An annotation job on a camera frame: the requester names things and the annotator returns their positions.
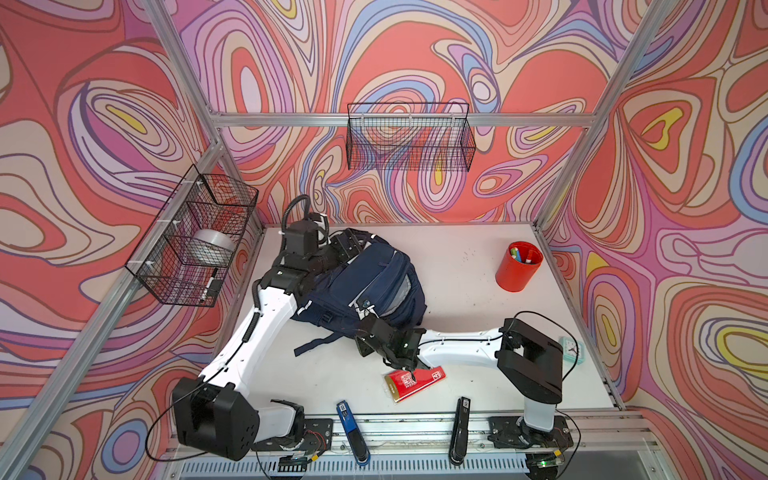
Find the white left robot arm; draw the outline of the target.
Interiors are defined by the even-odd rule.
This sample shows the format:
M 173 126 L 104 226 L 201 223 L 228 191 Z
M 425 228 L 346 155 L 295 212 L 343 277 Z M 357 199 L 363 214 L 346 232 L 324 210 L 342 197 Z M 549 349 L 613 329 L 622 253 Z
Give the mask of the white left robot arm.
M 320 277 L 352 261 L 363 248 L 350 230 L 329 233 L 311 219 L 283 228 L 273 265 L 252 285 L 252 308 L 199 376 L 180 380 L 172 391 L 180 444 L 240 460 L 260 442 L 303 442 L 303 407 L 266 397 L 252 376 Z

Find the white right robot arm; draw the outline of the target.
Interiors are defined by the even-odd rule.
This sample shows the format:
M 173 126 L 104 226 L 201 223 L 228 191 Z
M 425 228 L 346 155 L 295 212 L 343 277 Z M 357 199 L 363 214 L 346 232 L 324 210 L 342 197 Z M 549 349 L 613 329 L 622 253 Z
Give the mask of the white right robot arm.
M 414 372 L 446 365 L 499 370 L 523 395 L 523 424 L 551 432 L 563 398 L 563 347 L 523 320 L 504 320 L 497 330 L 446 333 L 397 330 L 369 315 L 355 334 L 360 355 L 379 354 L 395 370 Z

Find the navy blue backpack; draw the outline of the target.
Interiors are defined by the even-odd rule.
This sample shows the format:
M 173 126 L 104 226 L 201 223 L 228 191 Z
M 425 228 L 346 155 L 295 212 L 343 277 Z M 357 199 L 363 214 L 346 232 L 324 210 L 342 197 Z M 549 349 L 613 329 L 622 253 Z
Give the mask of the navy blue backpack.
M 295 348 L 296 357 L 355 337 L 369 314 L 396 330 L 421 325 L 427 309 L 425 293 L 406 253 L 374 233 L 353 228 L 333 233 L 331 246 L 342 262 L 319 275 L 293 316 L 330 334 Z

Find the red packet with white label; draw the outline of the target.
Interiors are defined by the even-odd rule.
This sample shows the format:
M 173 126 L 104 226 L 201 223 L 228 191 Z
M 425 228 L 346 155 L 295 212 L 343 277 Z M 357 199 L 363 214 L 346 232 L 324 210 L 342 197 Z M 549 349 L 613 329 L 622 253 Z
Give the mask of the red packet with white label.
M 392 371 L 384 376 L 393 401 L 400 403 L 446 378 L 442 367 L 417 369 L 414 372 Z

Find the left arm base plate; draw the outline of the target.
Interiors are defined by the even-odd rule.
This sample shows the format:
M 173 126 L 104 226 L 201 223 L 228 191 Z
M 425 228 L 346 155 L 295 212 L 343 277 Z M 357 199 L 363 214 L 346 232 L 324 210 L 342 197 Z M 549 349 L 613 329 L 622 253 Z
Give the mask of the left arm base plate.
M 321 453 L 332 447 L 334 421 L 330 417 L 309 418 L 297 434 L 273 437 L 255 443 L 253 452 Z

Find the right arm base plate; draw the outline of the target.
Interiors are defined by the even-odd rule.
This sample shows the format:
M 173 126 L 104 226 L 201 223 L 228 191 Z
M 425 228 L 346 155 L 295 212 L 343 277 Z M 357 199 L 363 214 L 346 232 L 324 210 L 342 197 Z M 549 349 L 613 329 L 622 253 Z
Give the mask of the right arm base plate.
M 554 417 L 554 426 L 549 432 L 527 426 L 522 416 L 492 416 L 488 418 L 488 423 L 488 440 L 497 449 L 566 450 L 574 446 L 570 429 L 562 415 Z

